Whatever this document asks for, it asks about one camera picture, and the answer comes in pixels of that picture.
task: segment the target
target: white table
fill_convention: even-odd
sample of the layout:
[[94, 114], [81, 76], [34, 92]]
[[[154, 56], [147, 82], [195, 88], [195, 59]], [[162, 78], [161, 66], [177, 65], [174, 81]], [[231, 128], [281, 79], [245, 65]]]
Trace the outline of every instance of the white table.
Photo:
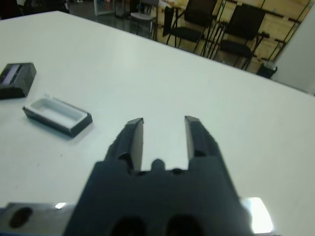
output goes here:
[[[311, 235], [315, 99], [160, 43], [63, 13], [0, 21], [0, 68], [35, 64], [26, 99], [0, 101], [0, 206], [75, 203], [128, 120], [143, 117], [144, 170], [156, 158], [187, 168], [184, 115], [221, 147], [242, 197], [261, 197], [284, 236]], [[74, 139], [30, 122], [43, 94], [92, 114]]]

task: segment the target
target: rectangular container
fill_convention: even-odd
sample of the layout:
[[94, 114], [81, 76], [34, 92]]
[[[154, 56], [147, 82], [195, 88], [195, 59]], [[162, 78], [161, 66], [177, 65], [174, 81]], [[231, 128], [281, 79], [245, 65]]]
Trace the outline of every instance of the rectangular container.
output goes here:
[[52, 127], [71, 137], [92, 123], [92, 116], [79, 108], [53, 97], [41, 98], [25, 107], [27, 117]]
[[26, 97], [35, 75], [33, 63], [7, 64], [0, 74], [0, 99]]

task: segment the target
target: chair backrest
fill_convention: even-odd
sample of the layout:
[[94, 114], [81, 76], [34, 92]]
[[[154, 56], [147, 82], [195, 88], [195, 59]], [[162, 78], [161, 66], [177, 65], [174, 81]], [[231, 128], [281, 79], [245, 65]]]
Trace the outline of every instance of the chair backrest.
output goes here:
[[265, 12], [252, 6], [236, 6], [226, 32], [237, 37], [253, 40], [257, 35]]
[[174, 8], [169, 8], [168, 6], [164, 10], [164, 27], [163, 27], [163, 37], [168, 35], [171, 31], [172, 21], [174, 16]]
[[217, 0], [189, 0], [185, 10], [185, 21], [206, 27], [212, 22], [212, 12]]

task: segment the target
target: open box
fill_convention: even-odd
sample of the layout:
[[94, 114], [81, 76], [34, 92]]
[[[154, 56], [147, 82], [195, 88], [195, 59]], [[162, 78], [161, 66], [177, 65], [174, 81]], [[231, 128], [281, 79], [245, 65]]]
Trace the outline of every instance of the open box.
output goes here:
[[75, 137], [92, 123], [92, 116], [53, 97], [41, 98], [23, 107], [27, 117]]

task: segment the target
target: chair seat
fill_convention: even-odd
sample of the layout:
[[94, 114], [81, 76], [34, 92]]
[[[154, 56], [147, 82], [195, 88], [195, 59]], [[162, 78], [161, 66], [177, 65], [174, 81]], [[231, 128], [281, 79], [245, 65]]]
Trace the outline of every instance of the chair seat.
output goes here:
[[200, 36], [202, 35], [201, 32], [194, 29], [187, 28], [187, 27], [173, 28], [171, 29], [170, 33], [171, 35], [174, 35], [182, 39], [186, 39], [190, 42], [197, 42]]
[[136, 19], [142, 20], [142, 21], [151, 21], [155, 18], [155, 16], [150, 16], [150, 15], [142, 14], [139, 12], [131, 12], [130, 15], [133, 18], [136, 18]]
[[240, 43], [232, 42], [229, 40], [223, 40], [220, 45], [220, 50], [232, 53], [244, 58], [252, 58], [251, 49]]

